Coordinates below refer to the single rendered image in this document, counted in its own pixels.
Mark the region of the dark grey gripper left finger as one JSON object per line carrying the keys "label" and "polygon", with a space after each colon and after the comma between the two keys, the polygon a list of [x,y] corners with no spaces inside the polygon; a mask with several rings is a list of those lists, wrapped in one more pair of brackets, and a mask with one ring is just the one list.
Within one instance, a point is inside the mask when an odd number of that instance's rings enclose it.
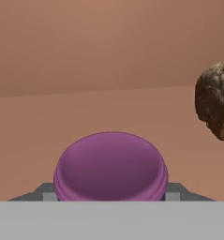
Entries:
{"label": "dark grey gripper left finger", "polygon": [[53,189],[53,183],[43,183],[33,192],[13,198],[13,201],[57,202],[58,199]]}

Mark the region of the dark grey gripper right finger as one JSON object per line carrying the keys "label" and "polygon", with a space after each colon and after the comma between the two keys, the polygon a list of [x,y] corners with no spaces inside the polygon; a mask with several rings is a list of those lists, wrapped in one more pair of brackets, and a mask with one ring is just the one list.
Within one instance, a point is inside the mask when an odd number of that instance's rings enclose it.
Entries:
{"label": "dark grey gripper right finger", "polygon": [[210,201],[210,198],[190,192],[180,183],[169,183],[163,196],[164,201]]}

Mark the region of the purple jam jar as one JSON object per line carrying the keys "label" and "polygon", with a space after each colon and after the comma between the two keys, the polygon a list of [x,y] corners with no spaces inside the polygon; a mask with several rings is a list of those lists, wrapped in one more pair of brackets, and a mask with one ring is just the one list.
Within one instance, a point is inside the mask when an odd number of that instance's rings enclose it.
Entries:
{"label": "purple jam jar", "polygon": [[159,201],[168,171],[147,140],[122,132],[86,136],[59,158],[54,190],[61,201]]}

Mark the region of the brown crusty bread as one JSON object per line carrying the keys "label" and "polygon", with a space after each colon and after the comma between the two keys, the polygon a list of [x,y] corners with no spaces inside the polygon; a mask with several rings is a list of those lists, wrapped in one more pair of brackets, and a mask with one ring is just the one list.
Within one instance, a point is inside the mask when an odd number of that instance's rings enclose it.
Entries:
{"label": "brown crusty bread", "polygon": [[215,64],[197,80],[195,110],[199,119],[224,142],[224,65]]}

